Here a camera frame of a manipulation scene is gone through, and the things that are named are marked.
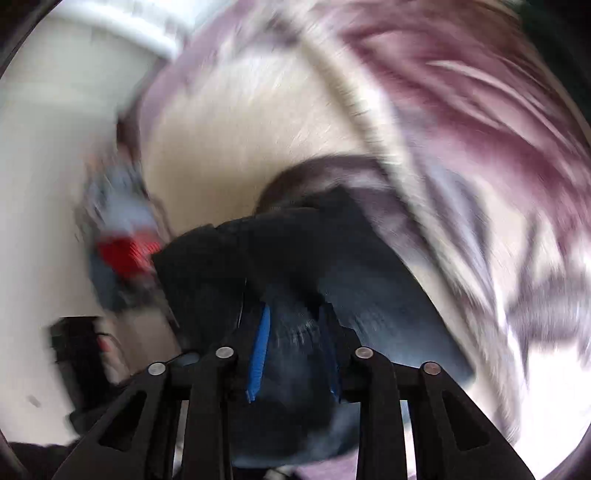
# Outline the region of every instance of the blue strip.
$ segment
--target blue strip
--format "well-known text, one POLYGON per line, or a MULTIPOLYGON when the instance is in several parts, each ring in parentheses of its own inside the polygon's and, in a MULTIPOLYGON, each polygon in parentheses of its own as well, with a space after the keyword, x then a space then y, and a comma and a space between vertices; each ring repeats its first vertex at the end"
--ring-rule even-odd
POLYGON ((330 392, 340 400, 341 388, 339 379, 339 364, 336 359, 335 345, 330 337, 329 327, 326 323, 326 311, 320 306, 318 312, 318 328, 320 330, 320 347, 324 360, 324 370, 329 381, 330 392))
POLYGON ((269 343, 269 332, 271 331, 271 309, 265 305, 262 311, 261 322, 256 333, 255 345, 252 349, 251 364, 248 369, 248 386, 246 387, 246 398, 248 403, 255 401, 256 394, 261 389, 262 371, 267 357, 267 344, 269 343))

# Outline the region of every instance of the metal pin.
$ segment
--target metal pin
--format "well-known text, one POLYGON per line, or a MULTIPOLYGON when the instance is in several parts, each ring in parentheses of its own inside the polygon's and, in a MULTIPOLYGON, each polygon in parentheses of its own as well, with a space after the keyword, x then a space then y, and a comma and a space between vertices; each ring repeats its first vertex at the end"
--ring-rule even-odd
POLYGON ((229 346, 223 346, 216 350, 216 357, 218 358, 230 358, 234 355, 234 349, 229 346))
POLYGON ((356 351, 355 355, 358 358, 368 359, 372 358, 374 355, 374 351, 371 348, 367 348, 366 346, 360 346, 356 351))
POLYGON ((441 367, 435 362, 427 362, 423 365, 423 370, 429 375, 439 375, 441 373, 441 367))
POLYGON ((155 376, 155 377, 157 375, 162 375, 164 372, 166 372, 166 365, 164 365, 164 364, 162 364, 160 362, 157 362, 155 364, 152 364, 152 365, 150 365, 148 367, 148 373, 150 375, 155 376))

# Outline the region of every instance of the red object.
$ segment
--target red object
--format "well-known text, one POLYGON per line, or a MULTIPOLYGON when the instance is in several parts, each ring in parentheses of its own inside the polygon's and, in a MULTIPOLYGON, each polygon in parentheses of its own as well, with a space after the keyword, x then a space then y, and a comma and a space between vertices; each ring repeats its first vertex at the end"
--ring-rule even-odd
POLYGON ((123 278, 152 272, 154 267, 150 257, 161 248, 160 237, 153 231, 105 238, 97 243, 101 258, 123 278))
POLYGON ((109 342, 107 342, 104 338, 98 337, 97 341, 99 343, 99 348, 101 352, 111 351, 111 346, 109 345, 109 342))

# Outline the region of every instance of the black fabric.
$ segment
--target black fabric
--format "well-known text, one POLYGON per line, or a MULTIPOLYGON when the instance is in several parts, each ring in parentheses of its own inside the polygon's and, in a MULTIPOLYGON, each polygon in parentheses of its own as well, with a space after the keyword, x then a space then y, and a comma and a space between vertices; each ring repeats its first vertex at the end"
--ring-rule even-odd
POLYGON ((591 123, 590 2, 527 0, 518 12, 524 32, 591 123))
MULTIPOLYGON (((75 446, 75 442, 68 446, 40 446, 30 443, 10 444, 12 451, 27 470, 28 475, 22 478, 22 480, 50 480, 67 456, 71 454, 75 446)), ((1 478, 4 480, 13 477, 2 476, 1 478)))
POLYGON ((230 413, 235 465, 307 463, 358 442, 358 405, 336 403, 324 375, 309 309, 318 298, 390 360, 414 367, 437 361, 460 384, 473 377, 426 293, 341 188, 303 207, 197 228, 153 260, 181 331, 199 353, 235 327, 246 284, 271 308, 260 394, 230 413))
POLYGON ((0 2, 0 77, 33 28, 61 0, 5 0, 0 2))

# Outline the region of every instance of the black cloth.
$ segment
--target black cloth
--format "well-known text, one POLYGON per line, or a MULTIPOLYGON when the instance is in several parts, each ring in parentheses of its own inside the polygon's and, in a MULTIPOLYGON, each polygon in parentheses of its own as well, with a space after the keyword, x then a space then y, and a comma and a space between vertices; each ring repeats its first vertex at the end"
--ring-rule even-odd
POLYGON ((16 473, 0 459, 0 478, 2 480, 50 480, 75 446, 76 443, 68 446, 11 443, 10 447, 26 473, 24 475, 16 473))
POLYGON ((460 384, 473 377, 426 293, 341 188, 299 207, 197 228, 153 261, 184 341, 201 354, 241 314, 260 314, 245 307, 245 288, 270 306, 261 391, 230 411, 235 465, 307 463, 358 443, 359 406, 335 402, 324 374, 309 308, 317 298, 391 361, 433 360, 460 384))

